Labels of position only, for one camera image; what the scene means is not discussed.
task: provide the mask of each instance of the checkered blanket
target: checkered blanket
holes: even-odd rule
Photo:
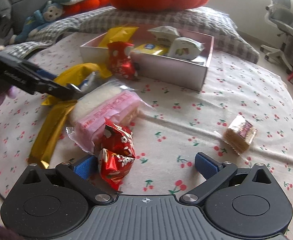
[[[6,51],[17,57],[25,57],[35,49],[52,46],[65,32],[103,33],[124,24],[169,25],[205,33],[214,36],[215,49],[253,63],[259,59],[259,53],[237,33],[237,27],[229,15],[208,7],[181,12],[142,13],[107,6],[54,22],[27,42],[8,46]]]

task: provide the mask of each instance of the pink gift box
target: pink gift box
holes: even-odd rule
[[[154,36],[147,30],[154,28],[154,25],[129,25],[139,27],[133,34],[130,42],[135,47],[145,43],[155,43]],[[199,57],[192,61],[185,61],[171,57],[151,55],[132,51],[132,61],[139,67],[139,76],[161,80],[181,87],[201,91],[212,58],[214,37],[178,29],[181,37],[191,38],[204,44],[205,49]],[[106,63],[109,58],[107,48],[99,48],[98,44],[105,33],[83,44],[80,52],[84,63]]]

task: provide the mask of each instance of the pink snack package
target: pink snack package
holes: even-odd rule
[[[77,121],[72,131],[67,128],[68,135],[82,150],[93,154],[94,146],[99,146],[103,136],[105,119],[127,126],[138,115],[141,103],[144,102],[135,92],[124,90]]]

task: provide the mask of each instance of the red candy wrapper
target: red candy wrapper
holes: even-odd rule
[[[118,190],[135,160],[132,132],[106,119],[101,148],[100,175],[113,189]]]
[[[115,41],[107,46],[109,49],[110,71],[126,79],[136,79],[137,72],[129,57],[134,45],[128,42]]]

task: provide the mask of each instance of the office chair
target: office chair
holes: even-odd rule
[[[291,12],[291,0],[271,0],[271,4],[266,6],[267,13],[264,17],[265,21],[277,27],[280,31],[282,31],[286,37],[293,36],[293,28],[291,24],[293,23],[293,13]],[[261,45],[260,50],[264,52],[268,51],[264,58],[266,60],[269,57],[282,59],[285,65],[288,67],[290,71],[293,71],[292,66],[287,61],[284,55],[285,42],[282,43],[280,49],[272,48],[266,45]]]

